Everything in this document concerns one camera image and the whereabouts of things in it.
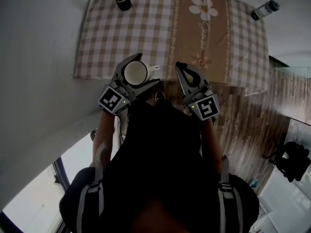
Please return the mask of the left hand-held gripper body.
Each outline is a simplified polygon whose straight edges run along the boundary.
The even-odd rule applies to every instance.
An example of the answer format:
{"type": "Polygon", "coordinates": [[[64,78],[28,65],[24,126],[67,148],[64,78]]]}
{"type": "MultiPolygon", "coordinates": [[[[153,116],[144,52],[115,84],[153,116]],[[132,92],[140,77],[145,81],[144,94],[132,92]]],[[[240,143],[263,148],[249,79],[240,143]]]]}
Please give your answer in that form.
{"type": "Polygon", "coordinates": [[[112,78],[110,84],[106,85],[97,103],[109,113],[118,115],[127,109],[137,98],[134,91],[124,84],[120,79],[112,78]]]}

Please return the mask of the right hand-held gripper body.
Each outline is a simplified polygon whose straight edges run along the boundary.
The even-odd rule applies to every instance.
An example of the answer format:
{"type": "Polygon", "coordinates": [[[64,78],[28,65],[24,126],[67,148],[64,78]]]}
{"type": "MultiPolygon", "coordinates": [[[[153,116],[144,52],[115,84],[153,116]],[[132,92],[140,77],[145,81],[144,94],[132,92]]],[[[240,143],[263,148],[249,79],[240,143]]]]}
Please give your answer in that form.
{"type": "Polygon", "coordinates": [[[220,114],[217,96],[211,91],[210,84],[206,81],[197,87],[190,87],[187,82],[182,82],[182,90],[184,107],[201,121],[220,114]]]}

